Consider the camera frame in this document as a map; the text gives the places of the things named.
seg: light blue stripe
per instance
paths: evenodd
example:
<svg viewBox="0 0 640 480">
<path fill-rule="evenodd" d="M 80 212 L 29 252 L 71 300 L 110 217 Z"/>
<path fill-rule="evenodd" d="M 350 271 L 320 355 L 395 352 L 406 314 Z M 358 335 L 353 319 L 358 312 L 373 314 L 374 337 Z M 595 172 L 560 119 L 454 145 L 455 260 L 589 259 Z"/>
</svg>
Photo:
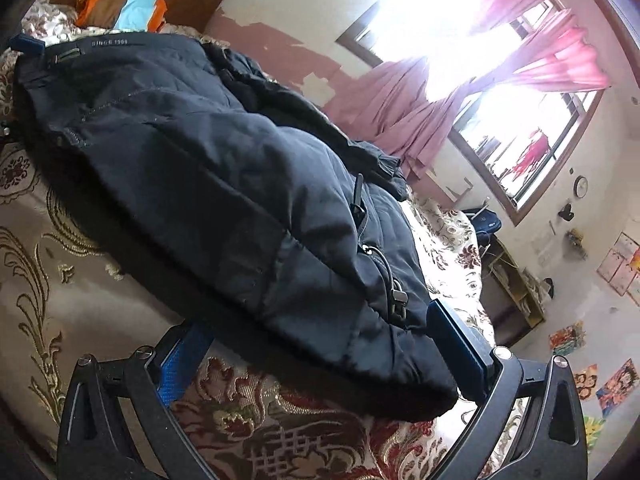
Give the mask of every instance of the light blue stripe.
<svg viewBox="0 0 640 480">
<path fill-rule="evenodd" d="M 156 8 L 156 0 L 127 0 L 113 28 L 146 30 Z"/>
</svg>

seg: silver bolt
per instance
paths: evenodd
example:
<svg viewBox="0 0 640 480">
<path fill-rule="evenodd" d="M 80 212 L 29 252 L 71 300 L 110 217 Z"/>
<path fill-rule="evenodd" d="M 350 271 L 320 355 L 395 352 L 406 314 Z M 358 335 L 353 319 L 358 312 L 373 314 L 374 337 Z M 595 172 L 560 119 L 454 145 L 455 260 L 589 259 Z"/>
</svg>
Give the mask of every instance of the silver bolt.
<svg viewBox="0 0 640 480">
<path fill-rule="evenodd" d="M 149 345 L 141 346 L 136 350 L 136 358 L 144 361 L 154 354 L 154 348 Z"/>
<path fill-rule="evenodd" d="M 513 356 L 511 350 L 504 346 L 497 346 L 496 348 L 494 348 L 494 354 L 496 355 L 496 357 L 504 360 L 511 359 L 511 357 Z"/>
<path fill-rule="evenodd" d="M 84 354 L 81 358 L 78 359 L 78 366 L 87 366 L 93 357 L 89 354 Z"/>
<path fill-rule="evenodd" d="M 561 368 L 567 368 L 569 363 L 567 362 L 567 360 L 562 357 L 557 355 L 556 357 L 554 357 L 554 364 L 561 367 Z"/>
</svg>

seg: floral bedspread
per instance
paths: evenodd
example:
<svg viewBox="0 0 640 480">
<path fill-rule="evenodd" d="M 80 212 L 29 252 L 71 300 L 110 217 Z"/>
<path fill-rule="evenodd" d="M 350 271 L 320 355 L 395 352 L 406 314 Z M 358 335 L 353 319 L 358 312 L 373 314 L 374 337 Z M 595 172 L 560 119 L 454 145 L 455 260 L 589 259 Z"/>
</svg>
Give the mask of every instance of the floral bedspread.
<svg viewBox="0 0 640 480">
<path fill-rule="evenodd" d="M 22 26 L 47 44 L 108 32 L 79 29 L 73 18 L 71 8 L 38 0 Z M 188 27 L 163 32 L 214 41 Z M 17 56 L 0 57 L 0 120 L 11 118 Z M 466 217 L 414 200 L 402 208 L 432 297 L 461 300 L 460 316 L 493 344 Z M 125 358 L 180 321 L 82 233 L 16 143 L 0 145 L 0 283 L 0 394 L 52 454 L 78 356 Z M 519 401 L 483 475 L 499 467 L 523 408 Z M 475 409 L 461 398 L 444 416 L 417 424 L 356 416 L 300 395 L 217 344 L 173 405 L 191 441 L 228 480 L 425 478 Z M 134 439 L 152 463 L 143 439 Z"/>
</svg>

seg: wall clock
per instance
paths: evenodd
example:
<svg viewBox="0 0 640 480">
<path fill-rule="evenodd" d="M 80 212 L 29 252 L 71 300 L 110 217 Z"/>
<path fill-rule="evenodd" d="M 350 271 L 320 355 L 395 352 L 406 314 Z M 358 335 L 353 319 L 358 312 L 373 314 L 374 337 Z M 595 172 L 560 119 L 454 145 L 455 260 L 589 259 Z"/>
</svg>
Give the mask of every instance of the wall clock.
<svg viewBox="0 0 640 480">
<path fill-rule="evenodd" d="M 574 195 L 576 198 L 584 198 L 589 190 L 589 182 L 583 175 L 575 179 L 574 182 Z"/>
</svg>

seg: pillow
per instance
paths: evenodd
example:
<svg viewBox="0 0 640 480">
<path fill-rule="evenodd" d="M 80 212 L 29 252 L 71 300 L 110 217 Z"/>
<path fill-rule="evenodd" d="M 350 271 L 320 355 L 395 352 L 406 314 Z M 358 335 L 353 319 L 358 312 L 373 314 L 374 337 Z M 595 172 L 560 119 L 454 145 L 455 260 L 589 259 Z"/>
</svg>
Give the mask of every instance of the pillow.
<svg viewBox="0 0 640 480">
<path fill-rule="evenodd" d="M 164 23 L 164 0 L 77 0 L 78 27 L 156 32 Z"/>
</svg>

